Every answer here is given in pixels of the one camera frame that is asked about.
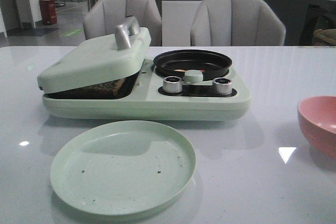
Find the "floor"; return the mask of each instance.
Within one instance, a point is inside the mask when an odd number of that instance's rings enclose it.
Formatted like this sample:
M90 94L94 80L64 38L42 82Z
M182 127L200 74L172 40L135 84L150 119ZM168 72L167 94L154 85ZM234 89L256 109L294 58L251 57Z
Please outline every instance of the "floor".
M0 47L6 46L78 46L85 40L83 19L88 12L86 0L66 1L56 7L57 23L38 28L58 28L43 36L8 36L0 39Z

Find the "silver handle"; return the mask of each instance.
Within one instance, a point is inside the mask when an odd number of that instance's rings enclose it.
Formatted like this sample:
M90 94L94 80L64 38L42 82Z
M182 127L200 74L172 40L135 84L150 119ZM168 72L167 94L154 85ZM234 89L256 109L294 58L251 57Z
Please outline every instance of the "silver handle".
M135 17L127 17L122 24L119 24L114 29L115 41L117 49L123 50L131 48L130 35L135 35L140 32L138 20Z

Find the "white table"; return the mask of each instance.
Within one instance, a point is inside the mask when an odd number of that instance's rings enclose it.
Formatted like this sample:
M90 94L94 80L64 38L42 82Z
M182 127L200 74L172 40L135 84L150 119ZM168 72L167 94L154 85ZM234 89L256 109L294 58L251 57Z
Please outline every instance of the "white table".
M50 116L36 77L73 47L0 48L0 223L109 223L69 208L49 181L57 152L107 120ZM150 48L148 58L175 48ZM336 160L300 132L298 102L335 95L336 48L213 47L250 88L249 111L229 122L161 122L194 145L197 168L183 195L130 223L336 222Z

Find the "black nonstick pan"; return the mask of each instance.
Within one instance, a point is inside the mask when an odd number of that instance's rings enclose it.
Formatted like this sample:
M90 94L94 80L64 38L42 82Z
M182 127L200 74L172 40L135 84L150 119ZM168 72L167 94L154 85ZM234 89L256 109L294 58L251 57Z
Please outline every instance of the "black nonstick pan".
M164 52L154 58L158 73L164 76L183 77L186 70L200 70L203 80L223 77L228 73L232 60L218 52L182 49Z

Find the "refrigerator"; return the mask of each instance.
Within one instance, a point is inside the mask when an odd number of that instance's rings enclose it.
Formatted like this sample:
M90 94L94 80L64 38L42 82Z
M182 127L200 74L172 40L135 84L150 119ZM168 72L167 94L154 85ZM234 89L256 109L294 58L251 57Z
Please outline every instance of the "refrigerator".
M162 45L190 46L190 30L202 0L162 0Z

